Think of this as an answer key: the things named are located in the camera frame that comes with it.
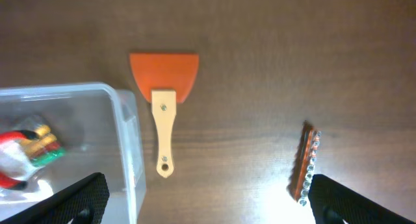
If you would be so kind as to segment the clear plastic storage box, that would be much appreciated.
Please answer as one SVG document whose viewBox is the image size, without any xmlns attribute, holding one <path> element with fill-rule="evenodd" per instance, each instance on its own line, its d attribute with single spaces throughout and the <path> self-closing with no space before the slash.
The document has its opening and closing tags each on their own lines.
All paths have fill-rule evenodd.
<svg viewBox="0 0 416 224">
<path fill-rule="evenodd" d="M 35 173 L 25 190 L 1 190 L 1 219 L 100 172 L 109 189 L 102 221 L 136 223 L 146 176 L 134 93 L 99 82 L 1 90 L 2 132 L 38 121 L 50 127 L 66 153 Z"/>
</svg>

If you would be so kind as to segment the clear pack of coloured bits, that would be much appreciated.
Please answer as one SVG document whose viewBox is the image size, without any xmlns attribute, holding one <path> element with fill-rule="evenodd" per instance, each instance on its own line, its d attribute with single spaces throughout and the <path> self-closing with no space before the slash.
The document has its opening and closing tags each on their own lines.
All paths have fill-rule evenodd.
<svg viewBox="0 0 416 224">
<path fill-rule="evenodd" d="M 1 126 L 1 133 L 18 130 L 34 131 L 38 135 L 37 140 L 31 143 L 23 143 L 25 152 L 31 162 L 38 168 L 38 171 L 66 155 L 66 150 L 62 146 L 59 137 L 43 117 L 28 116 L 13 122 L 9 126 Z"/>
</svg>

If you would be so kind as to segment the orange scraper with wooden handle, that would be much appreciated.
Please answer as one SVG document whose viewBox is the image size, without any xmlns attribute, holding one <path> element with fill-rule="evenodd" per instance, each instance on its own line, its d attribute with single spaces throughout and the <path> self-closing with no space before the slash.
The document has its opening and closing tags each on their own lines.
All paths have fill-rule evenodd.
<svg viewBox="0 0 416 224">
<path fill-rule="evenodd" d="M 129 54 L 130 68 L 136 85 L 145 100 L 151 104 L 151 113 L 157 130 L 157 173 L 170 177 L 175 169 L 172 154 L 172 131 L 177 105 L 189 96 L 199 69 L 196 53 Z"/>
</svg>

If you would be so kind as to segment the orange socket rail with sockets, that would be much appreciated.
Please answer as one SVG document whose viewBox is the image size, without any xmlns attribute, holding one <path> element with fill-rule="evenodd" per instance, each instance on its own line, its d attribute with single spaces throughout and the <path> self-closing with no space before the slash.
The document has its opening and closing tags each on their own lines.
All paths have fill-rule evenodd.
<svg viewBox="0 0 416 224">
<path fill-rule="evenodd" d="M 310 122 L 304 121 L 287 186 L 290 196 L 300 206 L 309 203 L 308 193 L 315 174 L 321 138 L 322 132 Z"/>
</svg>

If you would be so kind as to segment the red handled pliers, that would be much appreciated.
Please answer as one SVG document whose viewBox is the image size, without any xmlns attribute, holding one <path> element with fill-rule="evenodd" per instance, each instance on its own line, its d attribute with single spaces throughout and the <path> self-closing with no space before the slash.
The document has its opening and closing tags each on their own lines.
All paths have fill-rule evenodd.
<svg viewBox="0 0 416 224">
<path fill-rule="evenodd" d="M 38 139 L 37 133 L 28 130 L 1 133 L 1 188 L 22 191 L 27 188 L 27 180 L 38 168 L 23 148 L 23 143 Z"/>
</svg>

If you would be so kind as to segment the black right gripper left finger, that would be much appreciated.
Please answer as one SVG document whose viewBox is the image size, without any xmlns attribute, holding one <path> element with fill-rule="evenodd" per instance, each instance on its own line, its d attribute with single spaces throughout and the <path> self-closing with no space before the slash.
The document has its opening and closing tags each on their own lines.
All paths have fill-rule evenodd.
<svg viewBox="0 0 416 224">
<path fill-rule="evenodd" d="M 93 173 L 1 224 L 100 224 L 109 197 L 105 175 Z"/>
</svg>

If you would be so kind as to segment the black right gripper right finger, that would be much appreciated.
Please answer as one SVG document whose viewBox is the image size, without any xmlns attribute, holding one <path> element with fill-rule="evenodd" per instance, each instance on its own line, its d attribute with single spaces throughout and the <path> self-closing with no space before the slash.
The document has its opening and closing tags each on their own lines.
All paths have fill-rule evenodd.
<svg viewBox="0 0 416 224">
<path fill-rule="evenodd" d="M 316 224 L 415 224 L 322 174 L 313 176 L 308 198 Z"/>
</svg>

